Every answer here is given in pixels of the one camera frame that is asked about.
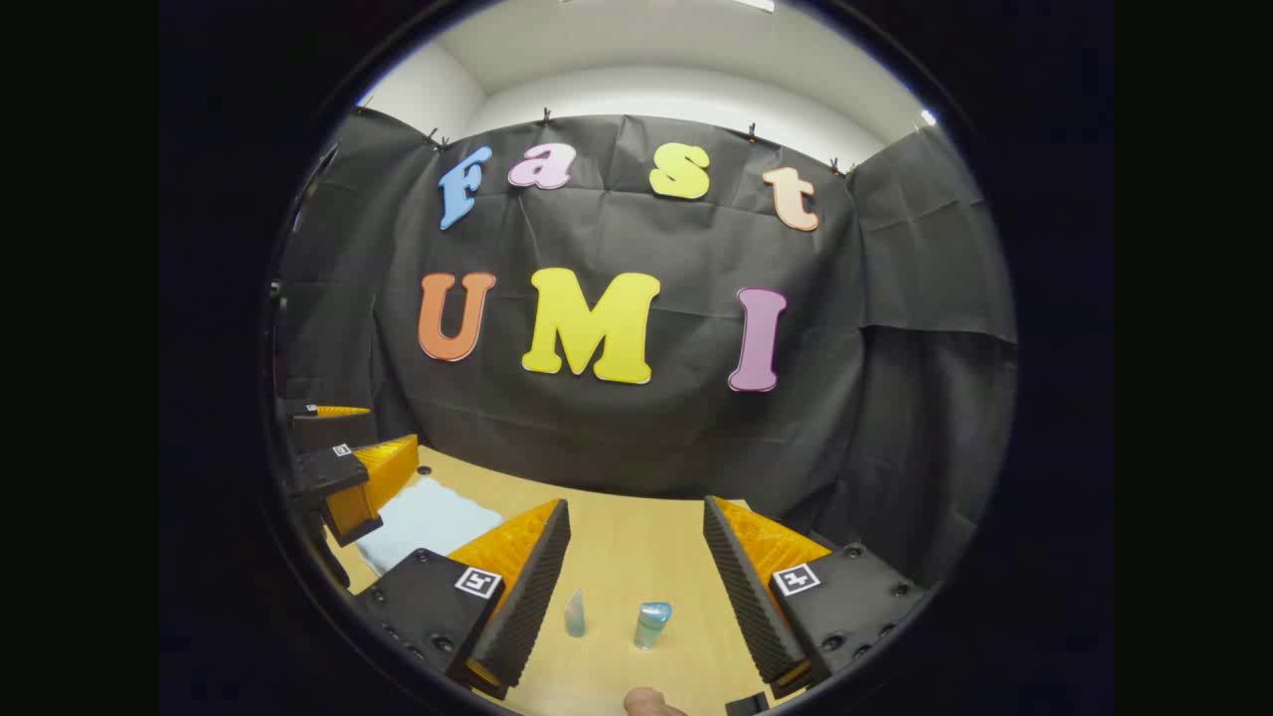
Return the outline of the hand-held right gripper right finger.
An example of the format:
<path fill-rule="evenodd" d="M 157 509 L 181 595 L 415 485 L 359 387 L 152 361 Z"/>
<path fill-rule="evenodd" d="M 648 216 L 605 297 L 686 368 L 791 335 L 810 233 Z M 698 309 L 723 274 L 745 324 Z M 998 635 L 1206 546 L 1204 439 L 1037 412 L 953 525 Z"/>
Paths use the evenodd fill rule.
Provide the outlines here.
<path fill-rule="evenodd" d="M 830 549 L 731 499 L 703 499 L 703 535 L 777 697 L 859 668 L 928 598 L 861 543 Z"/>

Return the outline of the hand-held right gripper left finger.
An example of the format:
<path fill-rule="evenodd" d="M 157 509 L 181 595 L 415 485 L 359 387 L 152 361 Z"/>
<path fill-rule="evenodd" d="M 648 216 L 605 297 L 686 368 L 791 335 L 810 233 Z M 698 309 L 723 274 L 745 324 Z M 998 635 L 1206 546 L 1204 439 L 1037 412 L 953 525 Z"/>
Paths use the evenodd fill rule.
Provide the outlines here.
<path fill-rule="evenodd" d="M 547 499 L 449 555 L 412 550 L 353 603 L 414 669 L 502 701 L 535 648 L 570 536 L 568 499 Z"/>

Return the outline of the blue capped skincare bottle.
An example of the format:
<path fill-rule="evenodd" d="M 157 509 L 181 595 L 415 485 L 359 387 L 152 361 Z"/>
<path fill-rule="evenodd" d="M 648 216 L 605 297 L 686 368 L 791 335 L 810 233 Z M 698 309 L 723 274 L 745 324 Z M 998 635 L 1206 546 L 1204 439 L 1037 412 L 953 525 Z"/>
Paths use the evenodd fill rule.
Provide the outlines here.
<path fill-rule="evenodd" d="M 636 648 L 656 648 L 673 615 L 672 603 L 653 600 L 642 603 L 636 613 L 636 626 L 634 626 L 633 645 Z"/>

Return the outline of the light blue suitcase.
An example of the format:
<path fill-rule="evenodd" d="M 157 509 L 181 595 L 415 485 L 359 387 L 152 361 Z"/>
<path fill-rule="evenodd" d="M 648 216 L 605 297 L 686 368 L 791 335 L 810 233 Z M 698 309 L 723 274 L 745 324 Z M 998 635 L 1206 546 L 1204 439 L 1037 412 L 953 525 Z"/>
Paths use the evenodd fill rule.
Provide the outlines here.
<path fill-rule="evenodd" d="M 432 476 L 405 485 L 379 508 L 379 527 L 355 541 L 376 575 L 383 575 L 420 548 L 449 555 L 504 522 L 496 511 L 460 496 Z"/>

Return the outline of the black backdrop cloth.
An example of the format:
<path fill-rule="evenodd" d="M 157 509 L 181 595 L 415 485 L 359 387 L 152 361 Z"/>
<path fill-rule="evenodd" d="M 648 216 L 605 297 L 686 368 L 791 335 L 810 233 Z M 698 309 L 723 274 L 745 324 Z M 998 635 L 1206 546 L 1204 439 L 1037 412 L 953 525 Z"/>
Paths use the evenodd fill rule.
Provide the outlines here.
<path fill-rule="evenodd" d="M 531 373 L 533 273 L 659 282 L 651 381 Z M 1018 336 L 1001 236 L 919 127 L 845 176 L 681 118 L 577 116 L 443 150 L 353 113 L 283 250 L 286 396 L 577 489 L 742 498 L 941 580 L 1003 462 Z"/>

